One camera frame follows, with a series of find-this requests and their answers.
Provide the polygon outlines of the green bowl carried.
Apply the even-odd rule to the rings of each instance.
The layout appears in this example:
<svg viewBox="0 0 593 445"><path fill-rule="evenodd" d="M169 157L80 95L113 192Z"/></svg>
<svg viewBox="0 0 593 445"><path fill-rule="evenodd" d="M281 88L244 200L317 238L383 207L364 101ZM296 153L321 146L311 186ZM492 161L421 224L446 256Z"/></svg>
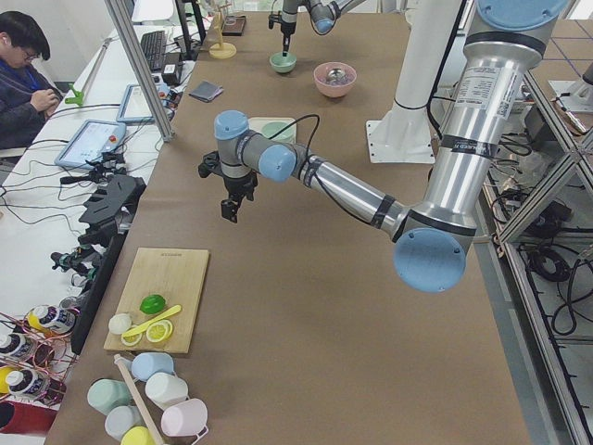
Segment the green bowl carried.
<svg viewBox="0 0 593 445"><path fill-rule="evenodd" d="M286 54L277 52L270 56L269 62L274 72L286 74L294 69L297 63L297 57L289 52Z"/></svg>

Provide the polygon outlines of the pink bowl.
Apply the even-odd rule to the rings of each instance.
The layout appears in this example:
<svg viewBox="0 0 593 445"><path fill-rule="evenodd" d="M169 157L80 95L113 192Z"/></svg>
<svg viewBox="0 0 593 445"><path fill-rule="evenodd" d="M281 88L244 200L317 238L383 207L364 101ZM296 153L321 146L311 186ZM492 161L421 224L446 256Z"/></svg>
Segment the pink bowl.
<svg viewBox="0 0 593 445"><path fill-rule="evenodd" d="M338 98L353 88L357 72L342 62L325 62L314 69L313 80L322 95Z"/></svg>

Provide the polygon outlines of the wooden mug tree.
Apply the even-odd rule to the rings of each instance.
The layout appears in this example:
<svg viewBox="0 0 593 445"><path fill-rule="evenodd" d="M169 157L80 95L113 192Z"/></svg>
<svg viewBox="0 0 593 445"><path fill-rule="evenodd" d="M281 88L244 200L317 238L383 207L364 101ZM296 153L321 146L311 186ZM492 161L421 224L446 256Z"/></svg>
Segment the wooden mug tree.
<svg viewBox="0 0 593 445"><path fill-rule="evenodd" d="M222 35L222 28L224 22L224 14L226 5L213 2L213 19L210 25L210 44L208 53L211 57L216 59L229 59L235 56L236 47L228 42L225 42Z"/></svg>

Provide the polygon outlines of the green bowl on tray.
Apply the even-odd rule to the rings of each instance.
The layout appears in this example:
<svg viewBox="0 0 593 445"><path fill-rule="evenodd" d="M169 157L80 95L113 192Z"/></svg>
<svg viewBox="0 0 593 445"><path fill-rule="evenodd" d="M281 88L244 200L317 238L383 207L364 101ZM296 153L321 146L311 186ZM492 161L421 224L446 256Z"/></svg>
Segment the green bowl on tray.
<svg viewBox="0 0 593 445"><path fill-rule="evenodd" d="M289 129L286 129L286 126L285 121L269 121L262 126L261 133L273 140L288 140L291 133Z"/></svg>

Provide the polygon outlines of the green lime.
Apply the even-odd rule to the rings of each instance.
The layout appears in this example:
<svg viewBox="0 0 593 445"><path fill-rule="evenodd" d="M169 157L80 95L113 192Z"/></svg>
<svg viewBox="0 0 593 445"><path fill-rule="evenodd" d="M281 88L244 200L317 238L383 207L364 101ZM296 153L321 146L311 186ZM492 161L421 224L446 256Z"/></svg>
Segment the green lime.
<svg viewBox="0 0 593 445"><path fill-rule="evenodd" d="M151 294L144 297L140 303L140 311L144 314L156 314L166 307L166 300L159 294Z"/></svg>

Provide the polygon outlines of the blue teach pendant far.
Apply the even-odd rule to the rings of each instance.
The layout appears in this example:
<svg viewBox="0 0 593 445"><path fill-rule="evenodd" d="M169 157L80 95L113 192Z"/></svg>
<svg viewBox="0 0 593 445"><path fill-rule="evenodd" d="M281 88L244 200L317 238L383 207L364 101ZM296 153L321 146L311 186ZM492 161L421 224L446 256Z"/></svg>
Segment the blue teach pendant far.
<svg viewBox="0 0 593 445"><path fill-rule="evenodd" d="M161 105L165 110L167 118L170 120L173 116L173 111L167 107L167 96L170 88L165 83L157 83L156 88ZM152 112L149 109L139 84L129 84L126 87L116 121L126 125L150 124L154 121Z"/></svg>

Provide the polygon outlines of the lemon slice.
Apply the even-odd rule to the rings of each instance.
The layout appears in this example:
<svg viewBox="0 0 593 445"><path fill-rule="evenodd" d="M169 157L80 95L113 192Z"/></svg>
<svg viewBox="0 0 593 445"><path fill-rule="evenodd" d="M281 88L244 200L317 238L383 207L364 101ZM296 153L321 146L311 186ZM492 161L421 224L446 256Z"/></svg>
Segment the lemon slice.
<svg viewBox="0 0 593 445"><path fill-rule="evenodd" d="M139 344L141 342L142 338L143 338L142 333L130 335L130 336L121 335L120 341L125 347L133 347L133 346Z"/></svg>
<svg viewBox="0 0 593 445"><path fill-rule="evenodd" d="M150 343L161 343L169 339L173 333L173 323L163 319L152 323L145 331L145 337Z"/></svg>

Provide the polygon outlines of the light blue mug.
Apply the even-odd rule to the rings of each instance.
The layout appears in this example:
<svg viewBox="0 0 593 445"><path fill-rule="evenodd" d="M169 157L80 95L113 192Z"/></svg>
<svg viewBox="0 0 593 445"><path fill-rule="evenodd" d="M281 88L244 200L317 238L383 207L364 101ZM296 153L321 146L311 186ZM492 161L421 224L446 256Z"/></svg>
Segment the light blue mug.
<svg viewBox="0 0 593 445"><path fill-rule="evenodd" d="M174 360L166 352L142 352L132 360L131 372L143 382L156 373L174 375Z"/></svg>

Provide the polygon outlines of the white mug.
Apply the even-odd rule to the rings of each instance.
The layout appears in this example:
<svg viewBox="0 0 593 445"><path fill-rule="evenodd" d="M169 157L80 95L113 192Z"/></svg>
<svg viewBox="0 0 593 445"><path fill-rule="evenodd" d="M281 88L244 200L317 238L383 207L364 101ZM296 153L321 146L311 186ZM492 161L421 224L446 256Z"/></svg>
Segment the white mug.
<svg viewBox="0 0 593 445"><path fill-rule="evenodd" d="M155 373L145 382L145 394L158 408L166 410L186 401L189 397L187 383L177 375Z"/></svg>

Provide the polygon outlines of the pink mug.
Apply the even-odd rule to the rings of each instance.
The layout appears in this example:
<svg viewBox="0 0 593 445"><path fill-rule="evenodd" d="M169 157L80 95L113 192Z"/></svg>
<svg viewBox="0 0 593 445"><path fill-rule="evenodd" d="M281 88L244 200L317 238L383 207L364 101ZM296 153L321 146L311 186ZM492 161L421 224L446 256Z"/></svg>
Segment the pink mug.
<svg viewBox="0 0 593 445"><path fill-rule="evenodd" d="M189 399L167 408L161 416L162 432L168 437L196 436L208 433L208 408L200 399Z"/></svg>

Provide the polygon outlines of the mint green mug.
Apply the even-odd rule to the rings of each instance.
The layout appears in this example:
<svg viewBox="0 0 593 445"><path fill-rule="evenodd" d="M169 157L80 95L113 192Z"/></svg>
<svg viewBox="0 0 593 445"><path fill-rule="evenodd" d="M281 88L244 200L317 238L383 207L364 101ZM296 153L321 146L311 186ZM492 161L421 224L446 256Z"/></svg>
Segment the mint green mug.
<svg viewBox="0 0 593 445"><path fill-rule="evenodd" d="M120 380L96 380L87 391L89 405L103 415L108 415L113 409L129 405L132 395L127 385Z"/></svg>

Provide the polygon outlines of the seated person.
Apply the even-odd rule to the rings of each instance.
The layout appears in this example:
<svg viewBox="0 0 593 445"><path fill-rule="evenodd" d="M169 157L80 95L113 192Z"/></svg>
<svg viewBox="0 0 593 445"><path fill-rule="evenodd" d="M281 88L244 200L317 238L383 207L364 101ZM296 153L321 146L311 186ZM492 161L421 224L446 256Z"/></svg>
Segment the seated person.
<svg viewBox="0 0 593 445"><path fill-rule="evenodd" d="M28 146L54 114L62 94L33 65L48 60L50 46L35 19L1 14L1 147Z"/></svg>

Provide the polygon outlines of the yellow mug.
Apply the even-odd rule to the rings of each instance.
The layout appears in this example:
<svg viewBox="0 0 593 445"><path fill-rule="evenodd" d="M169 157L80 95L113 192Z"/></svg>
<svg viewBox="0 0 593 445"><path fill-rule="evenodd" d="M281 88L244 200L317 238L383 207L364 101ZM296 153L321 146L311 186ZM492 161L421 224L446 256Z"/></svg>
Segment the yellow mug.
<svg viewBox="0 0 593 445"><path fill-rule="evenodd" d="M155 445L146 426L134 426L129 429L121 439L121 445Z"/></svg>

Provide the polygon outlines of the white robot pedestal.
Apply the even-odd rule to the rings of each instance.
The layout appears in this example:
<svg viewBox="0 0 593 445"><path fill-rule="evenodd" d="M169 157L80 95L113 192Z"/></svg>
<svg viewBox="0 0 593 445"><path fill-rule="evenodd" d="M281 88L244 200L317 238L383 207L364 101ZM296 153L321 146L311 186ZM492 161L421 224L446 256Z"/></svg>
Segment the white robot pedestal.
<svg viewBox="0 0 593 445"><path fill-rule="evenodd" d="M432 164L429 101L454 43L465 1L421 1L412 14L410 38L397 81L393 106L379 121L367 122L372 163Z"/></svg>

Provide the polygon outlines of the aluminium frame post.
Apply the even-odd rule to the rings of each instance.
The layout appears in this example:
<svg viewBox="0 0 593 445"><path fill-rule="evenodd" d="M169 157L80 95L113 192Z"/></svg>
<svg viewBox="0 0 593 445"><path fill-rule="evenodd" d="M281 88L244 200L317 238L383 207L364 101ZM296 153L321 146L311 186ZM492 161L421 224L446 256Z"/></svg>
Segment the aluminium frame post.
<svg viewBox="0 0 593 445"><path fill-rule="evenodd" d="M132 66L136 80L143 91L154 122L158 127L163 141L168 143L174 136L174 131L162 106L161 99L158 96L157 87L153 81L124 2L121 0L105 0L105 5L122 41L122 46Z"/></svg>

